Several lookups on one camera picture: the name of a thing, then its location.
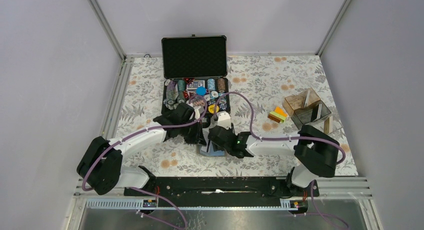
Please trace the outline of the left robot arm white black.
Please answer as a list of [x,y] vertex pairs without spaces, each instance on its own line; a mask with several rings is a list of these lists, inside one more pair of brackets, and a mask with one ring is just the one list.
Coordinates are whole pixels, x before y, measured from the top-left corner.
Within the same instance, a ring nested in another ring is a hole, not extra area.
[[104,195],[116,187],[132,187],[142,195],[150,195],[155,182],[149,171],[140,166],[125,166],[125,161],[151,145],[196,134],[207,111],[206,106],[180,103],[133,133],[120,138],[94,138],[76,168],[82,178],[82,190]]

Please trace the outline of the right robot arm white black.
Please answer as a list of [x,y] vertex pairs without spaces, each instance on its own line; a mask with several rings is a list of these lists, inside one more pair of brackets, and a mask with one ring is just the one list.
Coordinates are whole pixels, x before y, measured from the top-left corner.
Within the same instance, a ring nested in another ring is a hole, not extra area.
[[286,177],[288,192],[294,196],[301,195],[319,177],[334,177],[336,166],[346,158],[346,152],[336,140],[311,125],[283,137],[254,136],[251,132],[235,134],[233,128],[215,126],[206,137],[216,150],[240,159],[265,155],[295,157],[299,165]]

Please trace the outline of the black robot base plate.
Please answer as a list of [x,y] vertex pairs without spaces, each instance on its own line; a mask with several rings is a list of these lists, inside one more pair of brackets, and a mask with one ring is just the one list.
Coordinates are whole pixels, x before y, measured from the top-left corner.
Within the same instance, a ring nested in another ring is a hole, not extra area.
[[154,177],[143,187],[178,207],[277,207],[282,199],[315,197],[317,186],[288,186],[285,177]]

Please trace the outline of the beige card holder wallet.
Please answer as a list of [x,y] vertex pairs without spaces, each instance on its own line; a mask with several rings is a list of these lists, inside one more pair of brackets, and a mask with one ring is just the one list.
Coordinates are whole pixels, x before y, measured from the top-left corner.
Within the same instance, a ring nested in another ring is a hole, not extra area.
[[226,153],[222,150],[217,150],[216,146],[209,140],[206,145],[196,146],[198,154],[205,157],[224,157]]

